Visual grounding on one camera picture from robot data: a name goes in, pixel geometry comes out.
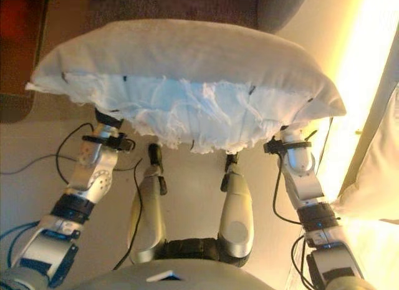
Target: pillowcase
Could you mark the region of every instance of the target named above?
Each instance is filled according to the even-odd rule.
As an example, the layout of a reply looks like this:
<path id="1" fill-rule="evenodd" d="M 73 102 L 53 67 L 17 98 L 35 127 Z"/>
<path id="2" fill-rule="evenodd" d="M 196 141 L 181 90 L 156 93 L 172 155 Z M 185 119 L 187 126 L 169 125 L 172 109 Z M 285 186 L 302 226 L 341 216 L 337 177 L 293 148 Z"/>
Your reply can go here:
<path id="1" fill-rule="evenodd" d="M 366 220 L 399 220 L 399 84 L 357 173 L 332 203 L 334 211 Z"/>
<path id="2" fill-rule="evenodd" d="M 183 20 L 114 22 L 67 41 L 27 89 L 67 94 L 142 135 L 235 153 L 282 125 L 345 114 L 303 48 L 244 27 Z"/>

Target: black joint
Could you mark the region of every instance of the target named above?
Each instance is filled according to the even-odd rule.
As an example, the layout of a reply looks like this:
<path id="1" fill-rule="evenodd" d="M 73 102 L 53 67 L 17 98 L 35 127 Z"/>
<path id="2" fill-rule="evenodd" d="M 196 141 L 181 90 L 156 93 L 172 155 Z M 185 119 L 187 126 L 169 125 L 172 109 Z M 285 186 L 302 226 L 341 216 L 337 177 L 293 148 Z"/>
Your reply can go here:
<path id="1" fill-rule="evenodd" d="M 323 273 L 324 279 L 328 282 L 333 279 L 340 278 L 341 276 L 355 276 L 351 267 L 335 268 L 326 273 Z"/>
<path id="2" fill-rule="evenodd" d="M 134 149 L 135 142 L 133 140 L 127 140 L 126 134 L 119 133 L 118 137 L 109 136 L 109 138 L 97 137 L 92 135 L 84 135 L 82 140 L 86 142 L 98 143 L 106 145 L 107 147 L 113 148 L 118 151 L 129 152 Z"/>
<path id="3" fill-rule="evenodd" d="M 307 232 L 337 226 L 338 222 L 328 203 L 318 203 L 297 210 L 300 223 Z"/>
<path id="4" fill-rule="evenodd" d="M 42 232 L 43 235 L 46 235 L 50 238 L 55 238 L 57 240 L 66 240 L 69 241 L 72 239 L 72 235 L 65 235 L 51 230 L 44 230 Z"/>
<path id="5" fill-rule="evenodd" d="M 317 290 L 324 290 L 325 286 L 323 283 L 322 276 L 320 275 L 320 271 L 317 269 L 316 261 L 312 254 L 308 254 L 306 256 L 307 265 L 309 267 L 310 278 L 312 279 L 312 283 Z"/>
<path id="6" fill-rule="evenodd" d="M 74 230 L 74 231 L 72 232 L 72 234 L 70 235 L 70 237 L 71 237 L 72 239 L 79 239 L 79 237 L 80 237 L 80 231 L 79 231 L 79 230 Z"/>
<path id="7" fill-rule="evenodd" d="M 151 143 L 148 146 L 148 156 L 150 157 L 151 165 L 158 165 L 161 168 L 161 172 L 163 173 L 161 147 L 156 143 Z"/>
<path id="8" fill-rule="evenodd" d="M 276 140 L 275 137 L 263 145 L 263 150 L 268 154 L 278 154 L 284 152 L 284 144 L 282 140 Z"/>
<path id="9" fill-rule="evenodd" d="M 165 244 L 165 253 L 161 258 L 219 261 L 218 244 L 214 238 L 174 240 Z"/>
<path id="10" fill-rule="evenodd" d="M 268 154 L 282 154 L 290 148 L 308 148 L 311 146 L 311 142 L 283 143 L 282 140 L 276 140 L 275 137 L 272 137 L 269 142 L 263 145 L 263 150 Z"/>
<path id="11" fill-rule="evenodd" d="M 232 155 L 232 154 L 227 155 L 227 157 L 226 157 L 226 165 L 224 166 L 224 172 L 227 172 L 227 170 L 229 169 L 230 164 L 232 164 L 232 163 L 235 163 L 235 164 L 238 163 L 238 153 L 234 154 L 234 155 Z"/>
<path id="12" fill-rule="evenodd" d="M 88 220 L 94 206 L 91 201 L 78 196 L 62 195 L 51 211 L 51 215 L 83 224 Z"/>
<path id="13" fill-rule="evenodd" d="M 118 137 L 109 136 L 105 145 L 118 151 L 129 152 L 135 144 L 126 139 L 126 134 L 119 133 Z"/>
<path id="14" fill-rule="evenodd" d="M 165 178 L 158 176 L 158 181 L 160 182 L 160 195 L 165 195 L 168 193 L 168 188 L 166 187 Z"/>
<path id="15" fill-rule="evenodd" d="M 115 127 L 117 129 L 120 129 L 123 123 L 123 120 L 117 120 L 109 115 L 103 114 L 102 112 L 99 112 L 97 108 L 95 109 L 95 118 L 99 123 L 103 123 L 104 125 Z"/>
<path id="16" fill-rule="evenodd" d="M 27 258 L 22 258 L 21 261 L 19 262 L 19 265 L 20 267 L 27 267 L 36 270 L 44 276 L 47 275 L 47 272 L 51 267 L 51 264 L 49 263 L 33 259 L 27 259 Z"/>
<path id="17" fill-rule="evenodd" d="M 57 271 L 55 272 L 53 278 L 49 283 L 50 288 L 56 288 L 64 282 L 65 277 L 67 276 L 70 268 L 72 267 L 75 256 L 79 248 L 76 245 L 71 245 L 67 254 L 65 255 L 64 259 L 62 260 L 60 266 L 58 267 Z"/>
<path id="18" fill-rule="evenodd" d="M 224 174 L 223 180 L 222 180 L 222 184 L 220 185 L 220 190 L 221 190 L 222 192 L 227 192 L 227 190 L 228 190 L 228 189 L 227 189 L 228 183 L 229 183 L 229 174 L 226 173 L 226 174 Z"/>

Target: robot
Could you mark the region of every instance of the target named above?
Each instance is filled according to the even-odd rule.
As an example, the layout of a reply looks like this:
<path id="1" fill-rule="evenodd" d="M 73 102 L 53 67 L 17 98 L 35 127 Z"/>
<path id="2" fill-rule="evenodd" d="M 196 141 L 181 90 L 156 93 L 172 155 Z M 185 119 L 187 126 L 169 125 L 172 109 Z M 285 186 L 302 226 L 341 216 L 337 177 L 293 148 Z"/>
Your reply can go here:
<path id="1" fill-rule="evenodd" d="M 12 268 L 2 273 L 2 288 L 56 288 L 73 265 L 78 252 L 75 242 L 93 208 L 111 187 L 118 152 L 128 151 L 132 145 L 119 132 L 122 121 L 95 112 L 98 125 L 91 135 L 83 137 L 64 194 L 51 213 L 41 219 Z M 313 287 L 374 289 L 363 279 L 343 229 L 324 197 L 310 146 L 300 130 L 283 127 L 281 139 L 265 143 L 264 150 L 278 154 L 279 168 L 304 228 L 304 238 L 314 248 L 306 258 Z M 160 200 L 167 193 L 161 151 L 158 145 L 151 144 L 148 153 L 151 165 L 132 206 L 132 223 L 137 222 L 137 228 L 132 226 L 129 233 L 129 239 L 136 234 L 129 255 L 135 264 L 76 289 L 270 289 L 240 269 L 251 254 L 254 223 L 251 194 L 237 156 L 228 155 L 226 162 L 221 186 L 226 199 L 218 238 L 168 242 Z"/>

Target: floor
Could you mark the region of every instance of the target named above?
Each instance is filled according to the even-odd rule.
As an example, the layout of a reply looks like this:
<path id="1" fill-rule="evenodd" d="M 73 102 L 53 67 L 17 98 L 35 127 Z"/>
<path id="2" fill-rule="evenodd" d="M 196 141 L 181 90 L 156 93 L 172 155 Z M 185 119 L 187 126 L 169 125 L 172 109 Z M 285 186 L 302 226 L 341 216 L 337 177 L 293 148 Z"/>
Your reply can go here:
<path id="1" fill-rule="evenodd" d="M 101 18 L 90 15 L 98 13 L 96 8 L 89 8 L 91 4 L 106 2 L 50 0 L 43 54 L 88 28 L 103 24 L 99 20 Z M 244 13 L 240 21 L 247 21 Z M 15 124 L 0 125 L 1 171 L 17 169 L 33 158 L 54 153 L 62 139 L 86 121 L 94 123 L 92 107 L 76 106 L 63 96 L 38 94 L 27 118 Z M 154 139 L 135 134 L 128 123 L 123 125 L 122 131 L 137 142 L 137 148 L 131 154 L 121 154 L 118 166 L 127 167 L 143 157 L 144 162 L 138 169 L 140 180 L 148 165 L 147 145 Z M 79 143 L 79 135 L 73 137 L 65 145 L 63 154 L 74 156 Z M 224 152 L 195 155 L 185 145 L 178 150 L 163 149 L 169 193 L 162 198 L 162 203 L 168 239 L 216 236 L 224 201 L 224 193 L 219 191 L 224 158 Z M 252 193 L 256 232 L 252 255 L 244 270 L 274 289 L 284 289 L 291 265 L 289 251 L 299 228 L 282 222 L 272 214 L 277 158 L 265 155 L 262 144 L 258 143 L 255 148 L 242 152 L 240 162 Z M 71 174 L 72 167 L 71 162 L 62 162 L 66 176 Z M 52 158 L 18 175 L 0 177 L 1 231 L 38 220 L 48 213 L 65 186 L 56 174 Z M 96 206 L 85 225 L 75 264 L 59 289 L 68 289 L 83 280 L 106 273 L 126 250 L 130 204 L 135 193 L 133 173 L 115 173 L 114 177 L 111 191 Z M 280 188 L 277 208 L 286 217 L 295 218 L 284 185 Z M 19 242 L 16 250 L 21 248 L 23 242 Z M 2 268 L 8 244 L 7 239 L 1 246 Z"/>

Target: gray surface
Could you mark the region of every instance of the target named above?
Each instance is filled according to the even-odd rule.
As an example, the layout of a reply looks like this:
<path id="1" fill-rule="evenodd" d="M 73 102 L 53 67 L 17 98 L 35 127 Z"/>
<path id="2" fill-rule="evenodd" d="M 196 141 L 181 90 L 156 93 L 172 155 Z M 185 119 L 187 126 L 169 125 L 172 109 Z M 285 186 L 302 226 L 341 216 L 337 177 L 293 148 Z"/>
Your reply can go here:
<path id="1" fill-rule="evenodd" d="M 146 279 L 173 271 L 181 281 L 147 282 Z M 198 259 L 170 259 L 142 263 L 105 274 L 75 290 L 272 290 L 248 273 L 224 263 Z"/>

